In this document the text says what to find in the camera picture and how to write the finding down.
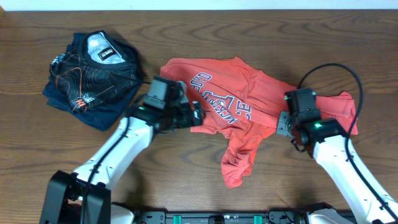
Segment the red printed t-shirt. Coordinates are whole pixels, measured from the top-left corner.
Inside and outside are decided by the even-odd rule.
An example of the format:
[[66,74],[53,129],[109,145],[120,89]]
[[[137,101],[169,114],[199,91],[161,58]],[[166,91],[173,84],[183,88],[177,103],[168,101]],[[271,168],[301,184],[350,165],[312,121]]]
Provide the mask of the red printed t-shirt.
[[279,115],[287,110],[285,92],[296,87],[266,75],[241,58],[172,58],[160,75],[187,85],[187,97],[205,111],[194,133],[221,133],[228,147],[221,159],[227,188],[251,175],[261,141],[276,132]]

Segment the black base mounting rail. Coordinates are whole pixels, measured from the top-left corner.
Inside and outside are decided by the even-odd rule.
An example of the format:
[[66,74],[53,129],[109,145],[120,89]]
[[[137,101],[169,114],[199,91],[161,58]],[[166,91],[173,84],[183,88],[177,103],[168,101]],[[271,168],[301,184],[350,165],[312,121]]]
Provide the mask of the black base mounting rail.
[[133,224],[306,224],[303,212],[264,213],[137,212]]

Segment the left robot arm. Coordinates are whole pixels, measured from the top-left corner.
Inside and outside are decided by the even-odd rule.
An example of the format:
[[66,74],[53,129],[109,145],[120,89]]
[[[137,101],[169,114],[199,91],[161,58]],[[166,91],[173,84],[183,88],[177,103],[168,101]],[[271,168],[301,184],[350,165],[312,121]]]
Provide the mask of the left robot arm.
[[135,213],[111,202],[111,191],[159,133],[200,126],[205,114],[189,102],[187,85],[154,77],[149,91],[126,110],[113,135],[72,173],[49,180],[40,223],[133,223]]

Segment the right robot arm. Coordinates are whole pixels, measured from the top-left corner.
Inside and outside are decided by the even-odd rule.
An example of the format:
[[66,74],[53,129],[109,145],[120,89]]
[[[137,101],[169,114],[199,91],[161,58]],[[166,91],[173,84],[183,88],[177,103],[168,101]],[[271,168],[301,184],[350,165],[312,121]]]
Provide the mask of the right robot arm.
[[370,173],[341,124],[322,119],[316,98],[310,88],[285,92],[287,110],[280,113],[277,134],[290,136],[298,152],[328,173],[357,223],[397,223],[397,202]]

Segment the folded navy blue garment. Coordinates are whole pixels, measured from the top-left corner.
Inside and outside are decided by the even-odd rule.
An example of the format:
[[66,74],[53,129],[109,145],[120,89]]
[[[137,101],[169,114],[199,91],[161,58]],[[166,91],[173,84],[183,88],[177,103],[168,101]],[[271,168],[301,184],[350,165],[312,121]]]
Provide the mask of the folded navy blue garment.
[[50,75],[49,82],[45,86],[43,94],[48,99],[48,105],[74,115],[74,117],[93,128],[96,128],[100,131],[105,131],[113,125],[113,123],[120,117],[122,112],[128,107],[142,83],[143,80],[141,70],[141,81],[135,88],[126,93],[123,98],[120,98],[118,101],[114,101],[112,103],[95,106],[92,109],[88,109],[79,113],[72,111],[67,103],[65,95],[60,90],[56,89],[55,85],[51,82]]

